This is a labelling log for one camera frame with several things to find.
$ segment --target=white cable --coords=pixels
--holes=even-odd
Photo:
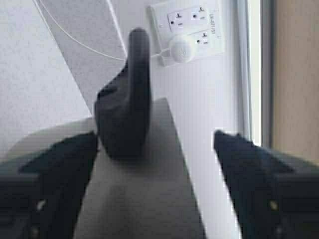
[[[107,57],[107,58],[111,58],[111,59],[114,59],[114,60],[117,60],[117,61],[126,61],[126,59],[122,59],[122,58],[117,58],[117,57],[114,57],[114,56],[110,56],[110,55],[107,55],[107,54],[104,54],[102,52],[99,52],[85,44],[83,44],[82,42],[78,41],[77,39],[75,39],[70,33],[68,33],[58,22],[57,20],[53,17],[53,15],[50,13],[50,11],[48,10],[48,8],[44,5],[44,3],[42,2],[42,0],[38,0],[40,2],[40,4],[43,6],[44,10],[48,13],[48,15],[50,16],[50,18],[53,20],[53,22],[60,28],[61,31],[64,32],[65,35],[67,35],[71,40],[75,41],[76,43],[78,43],[79,45],[83,46],[84,48],[90,50],[90,51],[93,51],[94,53],[97,53],[101,56],[104,56],[104,57]],[[155,54],[153,56],[151,56],[151,58],[154,58],[154,57],[158,57],[158,56],[161,56],[161,53],[159,54]]]

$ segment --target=duplex outlet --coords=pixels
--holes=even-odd
[[[208,10],[204,6],[190,7],[167,15],[172,33],[181,33],[208,25]]]
[[[224,52],[220,4],[222,0],[166,0],[150,5],[152,23],[164,66],[178,61],[172,41],[187,37],[194,47],[192,60]]]

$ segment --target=gray table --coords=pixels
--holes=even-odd
[[[143,157],[115,161],[101,150],[75,238],[205,238],[166,100],[154,105]]]

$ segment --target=white wall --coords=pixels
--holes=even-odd
[[[111,1],[121,33],[127,39],[134,27],[151,32],[147,6],[160,0]],[[239,59],[236,4],[223,0],[226,51],[210,58],[164,68],[152,62],[155,98],[167,97],[207,234],[214,239],[240,238],[220,166],[212,152],[211,134],[216,129],[242,130],[239,112]],[[152,54],[157,52],[154,39]]]
[[[32,0],[2,0],[0,32],[1,158],[24,136],[90,112]]]

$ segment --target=outlet socket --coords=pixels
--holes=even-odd
[[[208,9],[200,5],[169,13],[167,18],[172,33],[192,31],[209,24]]]
[[[196,52],[192,60],[224,52],[221,11],[222,0],[168,0],[150,5],[153,30],[157,37],[160,61],[175,65],[170,42],[177,36],[193,39]]]
[[[207,51],[212,48],[212,40],[209,31],[200,31],[190,35],[197,46],[197,51]]]

